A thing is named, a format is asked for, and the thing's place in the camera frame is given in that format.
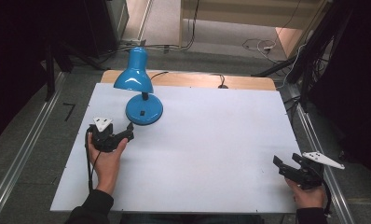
hand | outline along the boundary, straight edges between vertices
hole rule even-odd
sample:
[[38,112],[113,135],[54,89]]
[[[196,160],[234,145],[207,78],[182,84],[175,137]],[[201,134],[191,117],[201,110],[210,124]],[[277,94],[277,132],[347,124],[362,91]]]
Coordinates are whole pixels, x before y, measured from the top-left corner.
[[119,159],[127,143],[128,139],[124,138],[118,144],[118,147],[115,151],[101,152],[101,155],[99,155],[100,151],[97,150],[92,144],[92,133],[89,134],[89,161],[92,165],[95,163],[96,158],[99,155],[99,158],[95,163],[95,171],[96,175],[98,176],[98,186],[96,189],[106,192],[110,195],[113,194],[119,172]]
[[322,186],[303,190],[296,182],[285,178],[287,185],[293,190],[294,201],[297,208],[321,207],[323,208],[325,193]]

finger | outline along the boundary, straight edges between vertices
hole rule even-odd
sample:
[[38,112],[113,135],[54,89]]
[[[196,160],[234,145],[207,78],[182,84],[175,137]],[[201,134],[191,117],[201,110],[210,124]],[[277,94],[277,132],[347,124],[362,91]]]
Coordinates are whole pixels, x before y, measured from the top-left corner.
[[287,185],[293,190],[294,193],[301,192],[302,189],[298,186],[296,182],[294,182],[291,179],[284,178],[285,182],[287,182]]
[[128,144],[128,138],[122,139],[121,142],[119,142],[117,146],[117,151],[120,151],[122,153],[125,150],[125,147],[127,146],[127,144]]

white board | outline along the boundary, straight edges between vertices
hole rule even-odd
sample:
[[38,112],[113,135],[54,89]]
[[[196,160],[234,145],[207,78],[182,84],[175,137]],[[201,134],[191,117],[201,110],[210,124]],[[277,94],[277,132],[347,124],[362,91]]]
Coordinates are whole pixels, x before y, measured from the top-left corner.
[[[154,88],[163,115],[134,126],[112,210],[294,213],[293,194],[272,163],[276,155],[299,167],[291,160],[299,148],[277,91]],[[96,85],[51,211],[70,211],[86,200],[85,131],[95,117],[113,119],[115,133],[124,131],[125,105],[135,94]]]

floor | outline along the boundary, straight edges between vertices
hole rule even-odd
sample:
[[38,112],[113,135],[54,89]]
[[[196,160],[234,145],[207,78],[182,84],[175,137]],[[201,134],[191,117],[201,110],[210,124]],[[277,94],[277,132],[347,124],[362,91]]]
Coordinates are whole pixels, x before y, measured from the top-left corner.
[[[147,43],[157,43],[161,29],[154,24],[154,16],[159,15],[157,8],[164,6],[164,1],[152,2],[151,11],[146,21],[142,38]],[[225,38],[215,38],[222,30],[233,29]],[[247,43],[248,50],[242,46],[247,39],[275,39],[273,28],[268,27],[229,27],[231,24],[216,24],[206,21],[197,21],[196,38],[193,47],[188,51],[174,51],[163,53],[161,50],[149,49],[147,68],[162,71],[192,71],[232,74],[249,76],[267,70],[273,62],[265,58],[257,49],[255,43]],[[281,46],[277,43],[275,51],[269,53],[269,58],[285,60]],[[67,162],[73,142],[76,139],[78,128],[83,119],[95,83],[100,82],[103,71],[94,70],[83,64],[77,58],[72,58],[76,64],[71,74],[57,72],[57,95],[50,103],[45,103],[46,88],[42,88],[11,121],[0,137],[0,183],[7,176],[11,164],[18,158],[18,153],[24,154],[27,159],[22,164],[14,183],[7,185],[8,198],[1,200],[0,223],[63,223],[69,216],[68,213],[52,213],[49,211],[58,183],[61,179],[63,168]],[[118,52],[103,63],[104,67],[123,69],[127,66],[128,53]],[[283,73],[272,74],[271,77],[277,86],[282,85]],[[285,102],[294,97],[293,88],[285,86],[278,89]],[[321,148],[325,155],[337,160],[340,147],[337,144],[331,124],[319,114],[318,109],[309,105],[309,119],[313,124]],[[42,120],[42,126],[34,126],[37,118]],[[309,136],[306,134],[302,116],[295,113],[293,121],[295,136],[301,151],[311,151]],[[29,131],[38,130],[38,135],[31,136]],[[24,145],[25,140],[33,139],[31,145]],[[352,222],[371,224],[371,172],[361,164],[341,161],[346,169],[333,170],[337,183],[345,197]],[[340,211],[332,206],[333,217],[329,223],[341,222]],[[112,223],[119,222],[119,213],[109,215]],[[264,214],[263,218],[268,224],[295,223],[292,215]]]

metal frame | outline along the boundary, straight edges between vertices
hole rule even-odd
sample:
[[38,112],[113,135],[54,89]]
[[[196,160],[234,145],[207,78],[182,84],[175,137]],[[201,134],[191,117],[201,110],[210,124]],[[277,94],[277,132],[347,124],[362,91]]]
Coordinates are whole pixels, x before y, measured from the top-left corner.
[[28,158],[34,149],[34,145],[61,94],[62,86],[65,79],[66,73],[60,72],[56,80],[56,86],[58,87],[58,90],[54,93],[51,100],[43,104],[43,107],[41,108],[40,113],[34,122],[34,125],[26,136],[25,141],[23,142],[17,156],[12,162],[5,177],[0,182],[0,213],[2,212],[2,209],[5,206],[5,203],[11,191],[14,189],[14,186],[18,178],[20,177],[22,169],[28,161]]
[[[296,87],[296,84],[295,85],[289,84],[288,90],[292,97],[296,97],[299,95],[299,91],[298,91],[298,88]],[[305,134],[308,137],[312,150],[324,154],[322,145],[320,144],[319,138],[316,132],[314,131],[313,125],[309,118],[309,114],[304,112],[304,109],[302,108],[301,105],[297,106],[296,111],[297,111],[299,118],[301,119],[302,126],[305,130]],[[326,166],[324,169],[324,175],[326,177],[325,180],[328,184],[328,187],[331,190],[333,204],[337,210],[337,215],[339,217],[340,223],[342,224],[355,223],[352,217],[351,211],[346,202],[345,196],[343,195],[342,190],[340,189],[340,186],[337,183],[337,179],[335,178],[332,168],[329,166]]]

